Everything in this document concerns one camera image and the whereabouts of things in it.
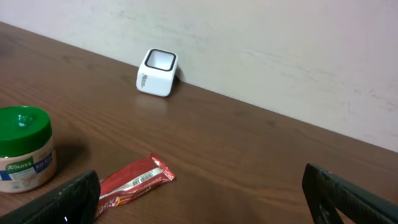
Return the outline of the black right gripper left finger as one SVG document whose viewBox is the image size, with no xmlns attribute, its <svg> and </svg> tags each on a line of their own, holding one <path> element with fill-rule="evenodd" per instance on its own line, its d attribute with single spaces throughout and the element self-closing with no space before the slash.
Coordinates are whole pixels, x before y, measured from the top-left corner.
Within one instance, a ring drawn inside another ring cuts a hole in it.
<svg viewBox="0 0 398 224">
<path fill-rule="evenodd" d="M 101 192 L 95 170 L 70 179 L 35 200 L 3 215 L 5 224 L 93 223 Z"/>
</svg>

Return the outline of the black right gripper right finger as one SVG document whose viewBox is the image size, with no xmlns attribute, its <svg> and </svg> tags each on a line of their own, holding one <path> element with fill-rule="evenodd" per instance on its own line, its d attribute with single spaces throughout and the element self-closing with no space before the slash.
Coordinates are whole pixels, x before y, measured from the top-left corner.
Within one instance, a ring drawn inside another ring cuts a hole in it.
<svg viewBox="0 0 398 224">
<path fill-rule="evenodd" d="M 342 223 L 339 212 L 355 223 L 397 224 L 397 205 L 308 163 L 302 189 L 316 224 Z"/>
</svg>

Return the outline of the red snack bar wrapper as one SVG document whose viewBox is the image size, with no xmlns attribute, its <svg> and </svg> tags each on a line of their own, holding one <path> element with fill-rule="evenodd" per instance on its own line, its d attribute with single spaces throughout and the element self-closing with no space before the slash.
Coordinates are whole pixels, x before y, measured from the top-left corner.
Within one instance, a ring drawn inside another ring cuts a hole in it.
<svg viewBox="0 0 398 224">
<path fill-rule="evenodd" d="M 95 218 L 111 207 L 124 205 L 174 179 L 175 174 L 155 154 L 128 164 L 100 181 Z"/>
</svg>

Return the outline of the green lid jar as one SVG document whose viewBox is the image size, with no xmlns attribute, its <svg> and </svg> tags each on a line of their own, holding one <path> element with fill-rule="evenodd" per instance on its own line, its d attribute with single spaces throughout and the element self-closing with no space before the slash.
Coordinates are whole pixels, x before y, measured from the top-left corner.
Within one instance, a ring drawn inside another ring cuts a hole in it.
<svg viewBox="0 0 398 224">
<path fill-rule="evenodd" d="M 1 192 L 40 187 L 56 168 L 49 114 L 34 106 L 1 108 Z"/>
</svg>

